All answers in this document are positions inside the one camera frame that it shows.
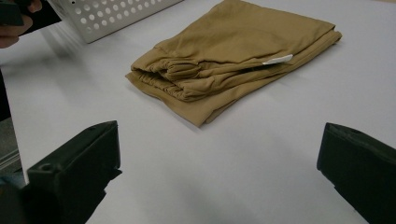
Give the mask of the white perforated basket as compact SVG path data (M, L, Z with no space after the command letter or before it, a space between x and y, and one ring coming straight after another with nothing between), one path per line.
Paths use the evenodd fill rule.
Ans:
M183 0L48 0L86 43L143 20Z

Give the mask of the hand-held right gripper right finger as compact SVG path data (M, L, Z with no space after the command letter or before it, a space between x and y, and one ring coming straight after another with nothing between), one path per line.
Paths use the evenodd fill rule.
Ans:
M328 123L317 169L369 224L396 224L396 149Z

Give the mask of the tan pants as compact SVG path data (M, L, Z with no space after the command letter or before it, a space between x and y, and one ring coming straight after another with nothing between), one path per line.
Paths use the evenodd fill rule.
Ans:
M128 79L200 127L336 43L333 24L223 0L137 59Z

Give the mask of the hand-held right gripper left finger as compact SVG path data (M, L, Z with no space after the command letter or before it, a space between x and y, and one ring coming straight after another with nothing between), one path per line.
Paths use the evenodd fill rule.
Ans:
M27 170L29 224L85 224L120 174L118 123L83 130Z

